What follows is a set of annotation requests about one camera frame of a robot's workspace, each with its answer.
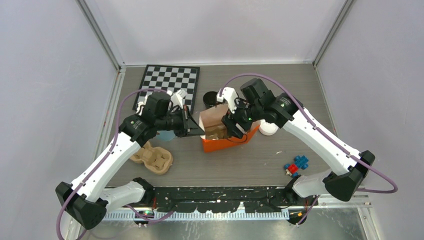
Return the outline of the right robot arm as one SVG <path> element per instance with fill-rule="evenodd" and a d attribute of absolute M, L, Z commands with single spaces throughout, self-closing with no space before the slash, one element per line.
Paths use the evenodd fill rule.
<path fill-rule="evenodd" d="M 253 78 L 240 87 L 243 97 L 231 87 L 221 88 L 218 103 L 228 106 L 221 121 L 230 137 L 241 139 L 253 122 L 264 120 L 275 124 L 305 143 L 329 166 L 329 170 L 313 175 L 295 176 L 287 186 L 285 198 L 299 205 L 313 195 L 330 194 L 348 202 L 365 179 L 375 155 L 369 150 L 359 152 L 327 130 L 287 92 L 275 96 L 260 78 Z"/>

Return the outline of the white cup lid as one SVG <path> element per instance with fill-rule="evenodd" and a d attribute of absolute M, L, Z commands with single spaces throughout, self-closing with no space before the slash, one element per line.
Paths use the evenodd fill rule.
<path fill-rule="evenodd" d="M 264 119 L 260 121 L 259 131 L 265 136 L 272 136 L 279 130 L 279 127 L 274 123 L 268 123 Z"/>

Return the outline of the orange paper bag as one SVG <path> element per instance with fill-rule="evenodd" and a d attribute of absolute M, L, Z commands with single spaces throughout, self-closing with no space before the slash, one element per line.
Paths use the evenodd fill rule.
<path fill-rule="evenodd" d="M 204 135 L 200 138 L 205 153 L 247 144 L 259 129 L 260 122 L 255 121 L 242 138 L 231 137 L 227 127 L 222 123 L 222 118 L 228 110 L 226 104 L 220 104 L 199 113 L 199 126 L 204 130 Z"/>

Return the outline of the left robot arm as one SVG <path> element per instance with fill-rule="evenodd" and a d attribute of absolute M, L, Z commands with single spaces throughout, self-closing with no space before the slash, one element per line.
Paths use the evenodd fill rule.
<path fill-rule="evenodd" d="M 178 138 L 205 133 L 178 94 L 154 91 L 139 102 L 135 114 L 122 121 L 108 147 L 80 176 L 56 187 L 61 212 L 67 212 L 83 228 L 91 230 L 115 209 L 132 203 L 148 207 L 155 198 L 155 190 L 141 177 L 120 187 L 105 187 L 158 131 L 172 131 Z"/>

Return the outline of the black paper cup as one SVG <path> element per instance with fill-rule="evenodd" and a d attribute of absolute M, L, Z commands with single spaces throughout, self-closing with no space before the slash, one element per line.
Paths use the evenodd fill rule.
<path fill-rule="evenodd" d="M 208 91 L 203 95 L 202 101 L 206 109 L 214 108 L 219 104 L 217 101 L 217 94 L 216 91 Z"/>

